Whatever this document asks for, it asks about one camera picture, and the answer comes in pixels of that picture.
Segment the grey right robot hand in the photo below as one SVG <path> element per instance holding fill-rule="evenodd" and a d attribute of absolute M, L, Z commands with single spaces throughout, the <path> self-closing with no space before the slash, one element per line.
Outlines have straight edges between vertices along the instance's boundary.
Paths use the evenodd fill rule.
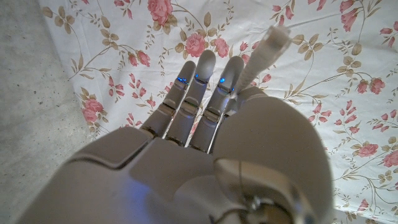
<path fill-rule="evenodd" d="M 64 163 L 19 223 L 331 223 L 331 171 L 308 120 L 256 87 L 229 93 L 231 59 L 199 125 L 215 55 L 186 62 L 140 127 L 117 129 Z"/>

